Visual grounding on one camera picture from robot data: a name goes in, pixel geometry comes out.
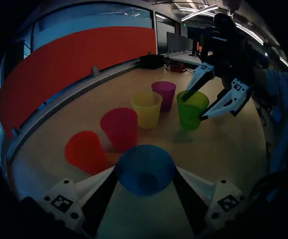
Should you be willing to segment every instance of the blue cup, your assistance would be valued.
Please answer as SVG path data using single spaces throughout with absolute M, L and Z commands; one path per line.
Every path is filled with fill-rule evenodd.
M 126 151 L 116 165 L 119 182 L 139 195 L 153 195 L 173 180 L 175 165 L 162 148 L 139 145 Z

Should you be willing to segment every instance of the orange cup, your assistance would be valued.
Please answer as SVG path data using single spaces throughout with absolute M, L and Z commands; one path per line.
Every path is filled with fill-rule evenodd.
M 93 131 L 81 131 L 65 146 L 67 161 L 82 171 L 95 175 L 109 167 L 100 139 Z

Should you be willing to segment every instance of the red cup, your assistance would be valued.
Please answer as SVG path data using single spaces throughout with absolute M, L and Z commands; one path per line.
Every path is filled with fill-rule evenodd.
M 107 112 L 101 119 L 101 129 L 118 152 L 137 145 L 137 114 L 130 108 L 117 108 Z
M 65 146 L 67 161 L 91 175 L 98 174 L 109 167 L 98 135 L 92 131 L 75 134 Z
M 172 107 L 176 85 L 168 81 L 158 81 L 154 82 L 151 87 L 152 91 L 159 93 L 163 98 L 161 111 L 169 111 Z

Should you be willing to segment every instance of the green cup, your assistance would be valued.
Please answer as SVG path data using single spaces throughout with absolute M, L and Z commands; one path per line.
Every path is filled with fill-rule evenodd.
M 196 92 L 186 102 L 182 101 L 182 97 L 188 90 L 182 91 L 177 95 L 178 114 L 180 116 L 180 125 L 188 130 L 195 130 L 201 123 L 200 116 L 208 107 L 209 100 L 206 95 Z

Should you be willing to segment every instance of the plastic cup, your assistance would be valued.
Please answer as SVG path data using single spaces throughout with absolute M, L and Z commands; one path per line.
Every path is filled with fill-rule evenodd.
M 176 85 L 168 81 L 154 82 L 152 91 L 159 93 L 163 100 L 161 103 L 161 111 L 169 111 L 172 107 Z
M 182 101 L 183 95 L 188 90 L 182 91 L 177 95 L 178 114 L 180 116 L 180 125 L 188 130 L 195 130 L 201 123 L 200 116 L 208 107 L 209 100 L 206 95 L 201 92 L 196 92 L 186 102 Z
M 137 113 L 138 125 L 141 128 L 151 129 L 157 125 L 161 102 L 161 95 L 153 91 L 141 92 L 131 98 L 132 107 Z
M 98 135 L 92 131 L 75 134 L 65 146 L 67 161 L 91 175 L 107 169 L 108 162 Z
M 101 119 L 101 129 L 118 152 L 137 145 L 137 114 L 130 108 L 116 108 Z
M 130 192 L 153 195 L 173 180 L 174 162 L 162 148 L 139 145 L 126 151 L 116 165 L 119 182 Z

